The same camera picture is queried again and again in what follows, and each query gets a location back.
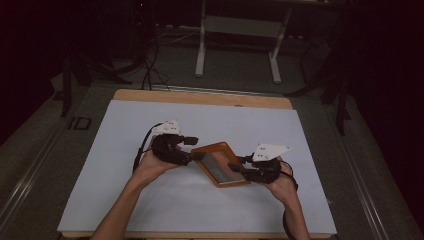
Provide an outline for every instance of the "white board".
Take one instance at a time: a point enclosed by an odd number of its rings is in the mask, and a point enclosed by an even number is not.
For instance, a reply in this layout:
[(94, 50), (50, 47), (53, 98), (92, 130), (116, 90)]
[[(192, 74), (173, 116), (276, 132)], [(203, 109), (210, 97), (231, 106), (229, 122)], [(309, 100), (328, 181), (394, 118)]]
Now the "white board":
[[(176, 119), (194, 147), (225, 141), (238, 156), (259, 143), (288, 145), (283, 158), (294, 169), (311, 233), (336, 229), (295, 110), (111, 101), (58, 231), (94, 231), (132, 173), (146, 133)], [(216, 188), (196, 163), (170, 170), (141, 193), (127, 231), (283, 233), (284, 208), (263, 186)]]

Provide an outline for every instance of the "table leg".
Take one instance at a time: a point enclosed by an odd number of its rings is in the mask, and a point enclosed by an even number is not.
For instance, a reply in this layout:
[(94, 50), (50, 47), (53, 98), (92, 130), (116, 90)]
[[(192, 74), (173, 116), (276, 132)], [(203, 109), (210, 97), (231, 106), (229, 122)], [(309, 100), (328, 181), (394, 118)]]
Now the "table leg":
[(200, 19), (200, 45), (197, 54), (196, 77), (203, 76), (203, 66), (205, 64), (205, 16), (206, 16), (206, 0), (202, 1), (202, 18)]
[(275, 44), (274, 50), (269, 53), (269, 63), (271, 65), (272, 78), (274, 80), (274, 83), (276, 84), (281, 83), (280, 71), (278, 70), (277, 55), (280, 51), (280, 46), (284, 39), (284, 34), (286, 32), (291, 12), (291, 8), (287, 9), (284, 21), (281, 23), (280, 30), (278, 32), (277, 43)]

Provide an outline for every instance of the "picture frame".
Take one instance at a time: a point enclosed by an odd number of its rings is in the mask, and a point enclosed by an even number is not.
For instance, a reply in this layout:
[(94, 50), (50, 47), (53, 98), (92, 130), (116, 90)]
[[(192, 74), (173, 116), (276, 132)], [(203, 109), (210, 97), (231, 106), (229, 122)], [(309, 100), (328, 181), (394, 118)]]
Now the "picture frame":
[(250, 181), (247, 181), (241, 173), (233, 172), (228, 166), (231, 163), (244, 168), (226, 142), (195, 148), (191, 150), (191, 153), (200, 156), (195, 162), (216, 187), (226, 188), (250, 184)]

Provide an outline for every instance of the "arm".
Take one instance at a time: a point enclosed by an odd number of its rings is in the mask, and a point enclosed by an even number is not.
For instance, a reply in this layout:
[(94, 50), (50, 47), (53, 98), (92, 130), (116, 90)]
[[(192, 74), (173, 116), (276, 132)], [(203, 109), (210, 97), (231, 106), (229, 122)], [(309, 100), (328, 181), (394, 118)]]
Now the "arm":
[[(281, 163), (281, 171), (292, 174), (291, 168), (284, 163)], [(284, 205), (287, 226), (295, 239), (310, 239), (305, 218), (303, 217), (302, 206), (292, 180), (287, 176), (281, 175), (274, 182), (264, 185)]]
[(91, 240), (123, 239), (141, 191), (167, 170), (178, 165), (159, 160), (147, 151), (115, 204), (97, 227)]

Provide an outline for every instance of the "wooden table edge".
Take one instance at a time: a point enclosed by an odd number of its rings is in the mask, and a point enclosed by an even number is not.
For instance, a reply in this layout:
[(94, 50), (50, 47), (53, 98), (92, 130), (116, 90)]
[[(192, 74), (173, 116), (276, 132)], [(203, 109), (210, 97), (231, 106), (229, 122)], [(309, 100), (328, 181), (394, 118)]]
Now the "wooden table edge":
[[(62, 235), (68, 238), (90, 237), (89, 231), (63, 231)], [(330, 238), (331, 234), (311, 233), (311, 238)], [(286, 233), (208, 233), (208, 232), (126, 232), (126, 238), (161, 238), (161, 239), (285, 239)]]
[(248, 96), (222, 93), (120, 89), (116, 91), (113, 100), (293, 109), (290, 100), (283, 97)]

